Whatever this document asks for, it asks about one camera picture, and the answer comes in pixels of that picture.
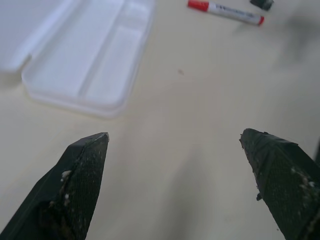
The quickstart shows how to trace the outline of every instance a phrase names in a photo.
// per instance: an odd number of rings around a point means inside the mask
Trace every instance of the white plastic lid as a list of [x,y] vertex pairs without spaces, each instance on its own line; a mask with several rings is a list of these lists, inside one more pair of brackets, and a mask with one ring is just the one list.
[[154,0],[2,0],[0,71],[22,70],[29,95],[115,117],[134,84]]

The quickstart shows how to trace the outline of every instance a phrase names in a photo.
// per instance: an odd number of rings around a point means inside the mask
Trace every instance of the beige table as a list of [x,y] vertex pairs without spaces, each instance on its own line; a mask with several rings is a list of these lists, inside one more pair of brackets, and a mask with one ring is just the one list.
[[[221,3],[255,10],[246,0]],[[129,104],[113,120],[39,104],[19,76],[1,76],[0,229],[69,144],[109,132],[88,240],[283,240],[256,201],[239,138],[255,128],[313,157],[320,40],[311,33],[317,28],[258,28],[184,0],[158,1]]]

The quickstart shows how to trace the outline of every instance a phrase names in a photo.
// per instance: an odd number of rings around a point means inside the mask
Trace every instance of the table surface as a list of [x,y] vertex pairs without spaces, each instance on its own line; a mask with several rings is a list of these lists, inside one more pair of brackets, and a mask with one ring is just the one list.
[[[249,1],[230,7],[259,12]],[[112,120],[31,100],[0,81],[0,230],[68,145],[109,132],[88,240],[283,240],[239,138],[245,128],[298,143],[320,136],[314,26],[279,30],[157,2],[123,115]]]

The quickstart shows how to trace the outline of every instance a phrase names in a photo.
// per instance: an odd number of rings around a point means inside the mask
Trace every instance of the red marker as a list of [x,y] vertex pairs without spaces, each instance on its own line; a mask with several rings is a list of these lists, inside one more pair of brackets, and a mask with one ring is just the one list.
[[239,11],[208,1],[189,0],[188,7],[257,26],[262,25],[265,20],[264,16],[252,14],[250,12]]

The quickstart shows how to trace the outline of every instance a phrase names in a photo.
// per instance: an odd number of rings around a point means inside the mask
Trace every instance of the white tabletop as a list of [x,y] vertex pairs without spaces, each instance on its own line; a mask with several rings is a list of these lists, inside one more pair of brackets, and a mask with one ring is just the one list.
[[[225,0],[256,11],[249,1]],[[109,132],[88,240],[283,240],[239,142],[245,128],[320,136],[317,27],[275,30],[157,2],[129,104],[107,120],[32,101],[0,82],[0,230],[66,147]]]

